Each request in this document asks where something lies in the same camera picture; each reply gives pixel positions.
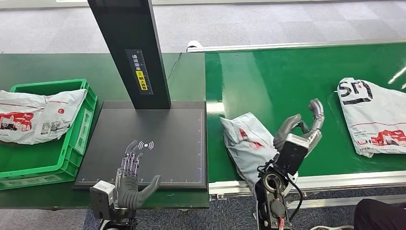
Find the yellow warning label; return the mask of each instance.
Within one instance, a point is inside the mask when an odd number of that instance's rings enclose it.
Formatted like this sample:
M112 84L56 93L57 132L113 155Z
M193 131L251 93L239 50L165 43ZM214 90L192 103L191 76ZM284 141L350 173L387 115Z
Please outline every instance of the yellow warning label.
M148 90L147 83L145 82L144 73L140 70L135 71L138 82L140 83L141 90Z

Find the sticker label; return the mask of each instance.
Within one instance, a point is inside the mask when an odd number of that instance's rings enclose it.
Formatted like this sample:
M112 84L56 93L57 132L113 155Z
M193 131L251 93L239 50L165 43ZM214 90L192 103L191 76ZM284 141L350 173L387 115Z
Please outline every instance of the sticker label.
M126 49L125 52L133 70L134 77L138 81L138 89L140 94L154 95L142 51L140 49Z

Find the black cable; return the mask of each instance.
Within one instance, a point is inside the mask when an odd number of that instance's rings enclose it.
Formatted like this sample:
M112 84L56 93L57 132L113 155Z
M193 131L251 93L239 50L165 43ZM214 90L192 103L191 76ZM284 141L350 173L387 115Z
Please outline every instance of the black cable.
M259 173L258 173L258 177L259 177L259 178L261 178L261 177L265 174L266 169L267 169L267 168L269 167L269 165L272 164L272 163L275 163L275 161L274 161L274 160L269 160L268 162L265 163L265 165L260 165L260 166L257 167L257 171L259 172Z
M289 178L289 176L287 176L286 178L288 179L289 183L291 183L293 185L293 187L295 187L295 189L299 192L299 196L300 196L299 204L297 205L296 209L294 210L291 217L289 218L289 221L291 222L293 217L296 215L297 211L299 211L300 206L302 205L303 194L302 194L302 191L300 190L300 188L295 183L293 183L293 181Z
M279 194L279 189L280 189L280 187L283 186L282 181L281 181L281 178L280 178L280 177L274 177L274 178L271 178L271 180L275 183L275 188L274 188L274 189L276 190L276 193L275 193L275 194Z
M173 72L173 68L175 67L176 63L178 63L178 61L179 61L179 59L180 59L181 56L182 56L182 52L179 53L178 58L176 59L175 63L173 63L172 69L170 70L170 74L169 74L169 76L166 78L166 80L169 80L169 78L171 77L172 72Z

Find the white cable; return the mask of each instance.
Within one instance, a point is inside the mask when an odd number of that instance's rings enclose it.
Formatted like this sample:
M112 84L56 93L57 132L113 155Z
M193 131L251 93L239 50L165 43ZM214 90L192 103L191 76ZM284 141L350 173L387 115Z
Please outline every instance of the white cable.
M311 228L310 230L317 230L318 228L324 228L324 229L327 229L327 230L343 230L343 229L354 229L354 226L345 225L345 226L336 227L336 228L326 227L326 226L316 226L316 227Z

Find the green plastic crate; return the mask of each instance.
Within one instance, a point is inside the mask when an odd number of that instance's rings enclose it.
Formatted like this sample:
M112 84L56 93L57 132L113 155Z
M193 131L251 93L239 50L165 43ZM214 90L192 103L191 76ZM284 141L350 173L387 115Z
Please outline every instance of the green plastic crate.
M0 142L0 190L75 180L86 149L97 96L85 79L20 84L10 92L53 95L87 89L72 127L59 139L35 145Z

